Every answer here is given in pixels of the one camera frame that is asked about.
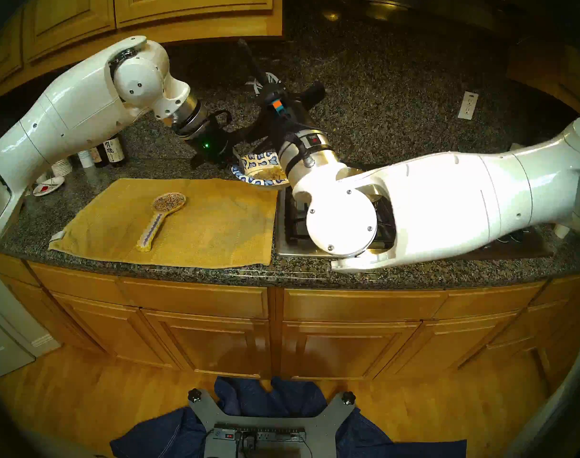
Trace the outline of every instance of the wooden cabinet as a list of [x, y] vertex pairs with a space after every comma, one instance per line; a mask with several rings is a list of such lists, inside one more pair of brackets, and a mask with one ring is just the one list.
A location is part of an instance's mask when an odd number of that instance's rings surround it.
[[377, 379], [419, 377], [457, 369], [486, 346], [516, 315], [516, 312], [508, 312], [424, 321]]
[[16, 12], [0, 33], [0, 82], [23, 66], [21, 59], [22, 16], [23, 11]]
[[381, 322], [434, 317], [445, 291], [284, 289], [284, 320]]
[[114, 28], [114, 0], [30, 0], [23, 20], [23, 55], [31, 62]]
[[117, 276], [74, 271], [29, 262], [29, 267], [50, 292], [59, 292], [92, 301], [130, 305], [120, 288]]
[[542, 90], [580, 113], [580, 51], [560, 42], [523, 39], [510, 48], [506, 76]]
[[40, 286], [38, 280], [31, 274], [31, 271], [20, 259], [0, 254], [0, 274], [20, 280], [26, 284]]
[[580, 274], [497, 288], [343, 291], [120, 278], [3, 255], [0, 272], [55, 338], [196, 373], [389, 380], [496, 367], [537, 350], [558, 384], [580, 347]]
[[544, 281], [508, 287], [454, 289], [434, 318], [451, 319], [511, 312], [526, 307]]
[[137, 307], [56, 294], [72, 318], [109, 355], [135, 363], [177, 369]]
[[20, 17], [0, 35], [0, 96], [133, 35], [282, 36], [283, 13], [282, 0], [30, 0]]
[[292, 379], [372, 379], [418, 326], [284, 322], [281, 374]]
[[143, 310], [181, 368], [270, 377], [268, 321]]
[[184, 15], [271, 9], [273, 0], [115, 0], [118, 27]]
[[102, 353], [99, 346], [81, 329], [54, 299], [34, 287], [0, 274], [0, 279], [25, 309], [60, 343]]
[[267, 289], [147, 279], [120, 279], [130, 305], [153, 310], [241, 318], [268, 318]]

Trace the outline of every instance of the japanese label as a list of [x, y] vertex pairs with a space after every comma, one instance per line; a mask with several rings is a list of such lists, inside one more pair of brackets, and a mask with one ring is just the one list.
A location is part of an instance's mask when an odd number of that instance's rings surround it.
[[117, 137], [105, 141], [103, 147], [110, 162], [120, 162], [124, 159], [123, 148]]
[[89, 149], [88, 153], [91, 154], [93, 162], [101, 162], [101, 157], [99, 157], [99, 151], [97, 150], [96, 147], [92, 147], [91, 149]]

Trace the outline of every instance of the baseboard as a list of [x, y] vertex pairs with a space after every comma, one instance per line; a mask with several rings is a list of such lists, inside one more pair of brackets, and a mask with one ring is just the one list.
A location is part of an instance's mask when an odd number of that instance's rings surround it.
[[49, 333], [43, 337], [34, 339], [31, 342], [31, 346], [35, 349], [36, 356], [42, 356], [49, 351], [59, 348], [61, 345]]

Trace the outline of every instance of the electrical outlet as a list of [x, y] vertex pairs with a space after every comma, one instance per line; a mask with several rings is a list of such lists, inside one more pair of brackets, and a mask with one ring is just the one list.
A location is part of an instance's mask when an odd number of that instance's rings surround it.
[[474, 108], [477, 105], [477, 99], [477, 94], [473, 94], [472, 92], [465, 92], [464, 99], [461, 102], [460, 113], [457, 115], [457, 118], [471, 120], [472, 115], [474, 114]]

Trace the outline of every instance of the blue cloth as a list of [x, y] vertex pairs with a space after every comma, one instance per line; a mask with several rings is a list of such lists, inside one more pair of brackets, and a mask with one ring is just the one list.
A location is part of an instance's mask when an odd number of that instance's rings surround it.
[[[228, 415], [315, 417], [327, 406], [322, 391], [312, 382], [276, 377], [271, 386], [273, 391], [267, 393], [255, 379], [218, 377], [214, 391]], [[205, 427], [192, 409], [183, 407], [139, 423], [112, 440], [110, 447], [118, 458], [203, 458]], [[393, 443], [356, 407], [336, 433], [336, 451], [338, 458], [465, 458], [466, 441]]]

